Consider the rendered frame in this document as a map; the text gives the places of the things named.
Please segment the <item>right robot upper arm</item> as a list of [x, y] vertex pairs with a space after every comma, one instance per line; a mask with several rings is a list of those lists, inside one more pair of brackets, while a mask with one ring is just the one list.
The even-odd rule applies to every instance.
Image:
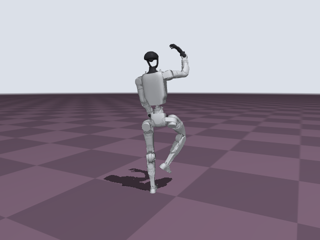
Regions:
[[162, 73], [163, 78], [166, 81], [170, 81], [175, 78], [184, 78], [187, 77], [189, 73], [184, 73], [183, 69], [181, 71], [179, 70], [167, 70]]

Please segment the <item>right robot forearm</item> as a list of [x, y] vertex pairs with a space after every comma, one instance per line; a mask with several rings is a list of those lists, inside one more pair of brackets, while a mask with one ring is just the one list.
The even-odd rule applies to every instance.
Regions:
[[186, 57], [182, 57], [181, 56], [181, 58], [182, 58], [182, 60], [181, 60], [181, 64], [182, 64], [181, 69], [183, 69], [184, 73], [188, 74], [189, 70], [190, 70], [189, 65], [188, 65], [188, 59], [187, 59], [188, 55], [186, 54]]

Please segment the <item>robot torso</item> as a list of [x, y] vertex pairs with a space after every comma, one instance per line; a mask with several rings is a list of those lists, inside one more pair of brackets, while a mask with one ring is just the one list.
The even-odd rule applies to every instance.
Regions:
[[144, 91], [144, 96], [146, 101], [150, 106], [156, 106], [153, 109], [153, 114], [150, 115], [151, 126], [152, 127], [165, 127], [165, 117], [166, 113], [163, 111], [162, 104], [166, 103], [168, 96], [167, 92], [167, 81], [163, 78], [163, 71], [158, 71], [155, 73], [149, 73], [145, 71], [142, 75], [141, 81]]

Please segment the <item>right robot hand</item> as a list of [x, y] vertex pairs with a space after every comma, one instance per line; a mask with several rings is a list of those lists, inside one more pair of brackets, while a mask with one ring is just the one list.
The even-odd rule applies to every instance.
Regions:
[[180, 56], [182, 56], [183, 58], [186, 57], [186, 54], [184, 51], [182, 51], [178, 46], [176, 46], [175, 44], [171, 44], [170, 45], [170, 48], [171, 49], [176, 49], [179, 53], [180, 53]]

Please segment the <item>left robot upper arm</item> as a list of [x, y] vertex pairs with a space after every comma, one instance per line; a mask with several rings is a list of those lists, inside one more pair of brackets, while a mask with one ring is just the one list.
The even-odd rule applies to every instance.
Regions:
[[143, 84], [142, 84], [142, 76], [136, 78], [135, 84], [137, 86], [137, 92], [139, 95], [139, 100], [141, 103], [147, 103], [147, 100], [145, 99]]

